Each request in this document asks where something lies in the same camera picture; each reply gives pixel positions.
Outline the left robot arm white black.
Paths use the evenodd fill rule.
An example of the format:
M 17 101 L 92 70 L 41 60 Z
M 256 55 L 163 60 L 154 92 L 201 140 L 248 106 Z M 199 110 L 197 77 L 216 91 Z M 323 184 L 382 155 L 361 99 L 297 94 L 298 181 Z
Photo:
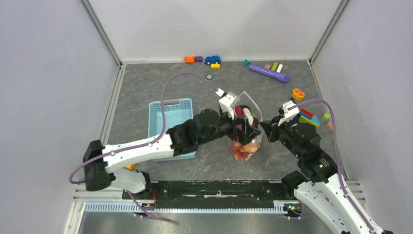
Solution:
M 227 113 L 205 109 L 165 133 L 147 139 L 105 146 L 95 140 L 83 158 L 85 188 L 94 192 L 114 187 L 145 199 L 153 192 L 149 174 L 130 171 L 127 165 L 195 152 L 199 146 L 224 136 L 246 145 L 260 135 L 260 130 L 245 117 L 231 118 Z

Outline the orange peach toy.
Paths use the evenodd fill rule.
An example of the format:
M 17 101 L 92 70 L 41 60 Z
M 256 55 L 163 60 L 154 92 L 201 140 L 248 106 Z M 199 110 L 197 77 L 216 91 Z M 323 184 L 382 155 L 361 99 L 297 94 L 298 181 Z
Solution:
M 249 154 L 254 154 L 255 152 L 257 152 L 260 148 L 261 144 L 258 143 L 249 143 L 247 145 L 244 145 L 243 148 L 246 152 L 248 152 Z

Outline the clear polka dot zip bag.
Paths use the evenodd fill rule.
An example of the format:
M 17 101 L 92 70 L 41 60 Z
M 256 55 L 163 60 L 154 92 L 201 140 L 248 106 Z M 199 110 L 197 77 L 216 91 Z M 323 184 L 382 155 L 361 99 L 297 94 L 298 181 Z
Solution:
M 248 161 L 261 147 L 263 129 L 260 122 L 262 112 L 257 103 L 246 92 L 237 96 L 234 107 L 237 136 L 230 145 L 235 160 Z

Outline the white garlic toy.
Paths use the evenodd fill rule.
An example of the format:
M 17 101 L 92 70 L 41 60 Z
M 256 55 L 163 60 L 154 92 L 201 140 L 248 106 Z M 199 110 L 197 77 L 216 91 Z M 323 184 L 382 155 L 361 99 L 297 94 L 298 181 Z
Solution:
M 243 108 L 243 115 L 245 116 L 245 119 L 248 121 L 248 124 L 252 126 L 254 122 L 254 117 L 251 111 L 248 108 Z

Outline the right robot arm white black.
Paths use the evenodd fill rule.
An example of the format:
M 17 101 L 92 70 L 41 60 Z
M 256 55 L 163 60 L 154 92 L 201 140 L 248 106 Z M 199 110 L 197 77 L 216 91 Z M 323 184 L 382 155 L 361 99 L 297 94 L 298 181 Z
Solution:
M 388 234 L 366 213 L 347 185 L 337 164 L 320 147 L 320 135 L 308 123 L 263 121 L 269 142 L 279 141 L 297 159 L 299 171 L 282 179 L 281 192 L 301 201 L 335 234 Z

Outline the light blue plastic basket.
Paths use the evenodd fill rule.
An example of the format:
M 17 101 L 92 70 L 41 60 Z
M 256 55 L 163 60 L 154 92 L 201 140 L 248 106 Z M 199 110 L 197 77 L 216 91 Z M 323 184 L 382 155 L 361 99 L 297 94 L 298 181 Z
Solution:
M 153 101 L 149 104 L 148 137 L 160 134 L 163 126 L 168 130 L 192 118 L 193 107 L 190 98 L 165 100 L 163 110 L 160 101 Z

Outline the dark red apple toy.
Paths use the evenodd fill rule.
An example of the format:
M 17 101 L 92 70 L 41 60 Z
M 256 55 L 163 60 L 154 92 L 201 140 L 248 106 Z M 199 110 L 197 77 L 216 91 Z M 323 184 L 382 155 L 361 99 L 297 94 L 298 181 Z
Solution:
M 258 128 L 259 124 L 260 124 L 260 121 L 256 117 L 254 117 L 252 127 Z

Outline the magenta fruit toy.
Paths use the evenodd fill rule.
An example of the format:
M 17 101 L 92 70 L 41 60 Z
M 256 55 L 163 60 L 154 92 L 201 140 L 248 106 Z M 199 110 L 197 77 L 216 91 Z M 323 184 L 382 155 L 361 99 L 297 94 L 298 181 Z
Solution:
M 238 118 L 243 118 L 244 115 L 244 108 L 240 105 L 235 106 L 234 108 L 235 114 Z

